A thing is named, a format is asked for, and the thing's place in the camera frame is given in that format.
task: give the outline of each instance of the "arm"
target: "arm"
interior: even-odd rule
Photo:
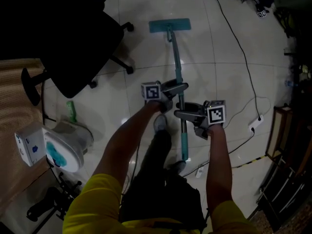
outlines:
[[[232,200],[232,169],[224,129],[216,124],[208,131],[211,147],[206,191],[208,207],[212,213],[222,202]]]
[[[108,174],[124,184],[129,161],[136,151],[144,130],[154,113],[158,112],[160,103],[150,101],[127,120],[109,140],[103,157],[93,175]]]

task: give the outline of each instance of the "power strip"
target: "power strip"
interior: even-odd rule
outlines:
[[[202,166],[202,167],[198,168],[195,177],[200,178],[203,173],[204,173],[204,167]]]
[[[263,115],[260,115],[260,120],[259,120],[259,117],[257,117],[257,119],[255,119],[252,123],[248,125],[249,131],[253,132],[252,128],[253,130],[255,130],[262,122],[264,122],[264,117]]]

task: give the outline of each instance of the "floor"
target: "floor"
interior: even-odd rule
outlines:
[[[264,123],[256,129],[255,136],[230,155],[232,166],[244,164],[265,154],[271,130],[273,107],[289,102],[290,88],[284,81],[290,78],[291,60],[283,55],[289,40],[272,10],[264,19],[255,13],[252,1],[219,0],[233,31],[245,50],[259,112],[265,114]],[[125,36],[116,55],[136,68],[128,75],[116,64],[108,61],[95,80],[98,87],[86,87],[72,101],[75,104],[78,122],[92,132],[95,142],[84,156],[84,167],[73,178],[86,182],[96,168],[104,148],[118,127],[135,114],[144,104],[140,84],[175,78],[174,56],[165,33],[149,33],[151,20],[189,18],[192,29],[176,33],[182,75],[189,84],[185,91],[188,102],[203,103],[205,100],[226,100],[227,119],[237,112],[226,127],[229,151],[251,136],[248,124],[256,118],[253,91],[248,77],[243,54],[226,24],[216,0],[107,0],[108,15],[120,24],[130,21],[134,32]],[[45,111],[50,118],[68,118],[65,98],[48,80],[44,89]],[[167,114],[173,148],[167,163],[179,159],[179,120],[173,112]],[[148,125],[141,141],[136,172],[153,138],[153,121]],[[209,141],[194,135],[188,124],[189,160],[183,174],[187,174],[208,160]],[[129,175],[135,165],[135,156],[130,162]],[[258,188],[271,166],[268,158],[250,165],[233,169],[233,199],[246,217],[256,208]],[[207,210],[205,180],[208,166],[201,178],[187,176],[188,182],[200,191],[202,209]]]

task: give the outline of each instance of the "yellow shirt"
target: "yellow shirt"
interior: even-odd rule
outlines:
[[[65,216],[63,234],[169,234],[169,229],[152,228],[154,222],[180,223],[170,218],[118,222],[121,197],[119,182],[110,175],[92,176]],[[259,234],[233,201],[221,203],[212,214],[215,234]],[[180,233],[199,234],[199,230]]]

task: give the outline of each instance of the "mop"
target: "mop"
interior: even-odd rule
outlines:
[[[179,50],[176,43],[175,30],[190,30],[191,23],[190,19],[168,19],[168,20],[157,20],[150,21],[150,33],[155,32],[167,32],[168,42],[172,42],[175,57],[175,76],[177,84],[182,83],[182,72],[181,72],[181,61],[179,56]],[[179,93],[179,104],[180,110],[184,110],[184,93]],[[187,139],[187,127],[186,120],[181,119],[181,149],[182,149],[182,160],[186,161],[189,158],[188,151],[188,139]]]

